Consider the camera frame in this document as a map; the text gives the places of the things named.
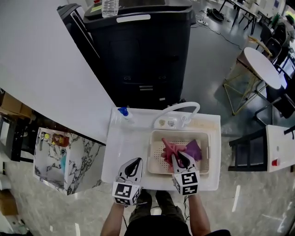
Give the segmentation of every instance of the perforated drain basket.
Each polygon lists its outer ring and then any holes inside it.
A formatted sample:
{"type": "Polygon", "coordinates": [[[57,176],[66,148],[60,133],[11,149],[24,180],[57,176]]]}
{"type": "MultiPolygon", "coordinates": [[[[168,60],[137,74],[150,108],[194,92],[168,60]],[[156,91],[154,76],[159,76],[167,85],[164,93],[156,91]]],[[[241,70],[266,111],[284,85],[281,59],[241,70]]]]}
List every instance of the perforated drain basket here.
{"type": "Polygon", "coordinates": [[[173,173],[173,168],[161,157],[161,153],[163,153],[163,148],[165,147],[162,138],[180,145],[187,145],[190,141],[196,140],[202,150],[202,160],[196,161],[197,168],[200,174],[204,175],[209,172],[210,138],[207,133],[196,131],[154,130],[150,139],[150,149],[147,159],[147,170],[150,173],[168,175],[173,173]]]}

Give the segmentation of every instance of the white faucet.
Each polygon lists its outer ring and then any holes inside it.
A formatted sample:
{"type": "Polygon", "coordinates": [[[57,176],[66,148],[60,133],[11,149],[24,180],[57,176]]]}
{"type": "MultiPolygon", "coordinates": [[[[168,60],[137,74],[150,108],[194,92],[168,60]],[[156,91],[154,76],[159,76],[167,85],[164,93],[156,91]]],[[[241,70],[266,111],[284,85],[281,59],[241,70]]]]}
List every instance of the white faucet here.
{"type": "Polygon", "coordinates": [[[195,106],[195,110],[194,110],[193,113],[191,113],[188,117],[184,116],[184,117],[182,118],[182,122],[183,122],[183,123],[182,123],[182,126],[181,126],[181,127],[183,128],[185,124],[189,124],[189,123],[190,123],[192,117],[194,117],[194,115],[199,111],[199,109],[200,109],[200,104],[199,104],[199,103],[194,102],[194,101],[189,101],[189,102],[183,102],[183,103],[179,103],[179,104],[175,104],[175,105],[173,105],[173,106],[167,107],[166,109],[162,110],[162,111],[161,111],[161,112],[160,112],[160,113],[159,113],[159,114],[153,119],[153,121],[152,121],[152,127],[151,127],[151,128],[153,128],[154,123],[156,122],[156,120],[157,120],[159,117],[165,115],[165,114],[168,113],[168,112],[172,112],[172,111],[174,111],[174,110],[176,110],[176,109],[180,109],[180,108],[184,108],[184,107],[189,107],[189,106],[195,106]]]}

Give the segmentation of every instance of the power strip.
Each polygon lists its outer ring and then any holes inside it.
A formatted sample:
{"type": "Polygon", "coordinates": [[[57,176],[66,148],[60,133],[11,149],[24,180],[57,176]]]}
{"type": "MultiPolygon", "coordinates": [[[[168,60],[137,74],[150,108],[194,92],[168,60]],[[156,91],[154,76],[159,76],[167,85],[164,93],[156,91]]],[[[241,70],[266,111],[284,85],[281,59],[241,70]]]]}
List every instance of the power strip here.
{"type": "Polygon", "coordinates": [[[198,20],[197,22],[198,22],[199,24],[203,24],[203,25],[205,25],[205,26],[208,26],[208,23],[206,23],[205,21],[198,20]]]}

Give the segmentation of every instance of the blue spray nozzle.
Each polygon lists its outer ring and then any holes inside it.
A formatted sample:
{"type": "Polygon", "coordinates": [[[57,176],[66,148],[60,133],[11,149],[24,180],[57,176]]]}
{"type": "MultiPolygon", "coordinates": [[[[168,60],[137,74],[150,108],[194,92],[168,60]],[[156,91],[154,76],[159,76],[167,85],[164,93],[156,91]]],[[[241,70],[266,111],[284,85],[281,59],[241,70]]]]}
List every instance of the blue spray nozzle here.
{"type": "Polygon", "coordinates": [[[121,112],[123,116],[128,116],[129,114],[126,107],[118,108],[118,111],[121,112]]]}

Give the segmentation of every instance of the brown box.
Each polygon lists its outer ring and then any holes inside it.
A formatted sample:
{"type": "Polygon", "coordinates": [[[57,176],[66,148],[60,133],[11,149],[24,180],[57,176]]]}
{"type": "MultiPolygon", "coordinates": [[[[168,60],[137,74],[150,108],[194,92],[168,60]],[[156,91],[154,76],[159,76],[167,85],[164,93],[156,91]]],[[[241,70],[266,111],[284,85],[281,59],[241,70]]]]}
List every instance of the brown box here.
{"type": "Polygon", "coordinates": [[[0,211],[4,216],[18,215],[15,199],[7,189],[0,191],[0,211]]]}
{"type": "Polygon", "coordinates": [[[1,113],[31,118],[33,110],[10,94],[5,92],[0,97],[0,100],[2,101],[0,106],[1,113]]]}

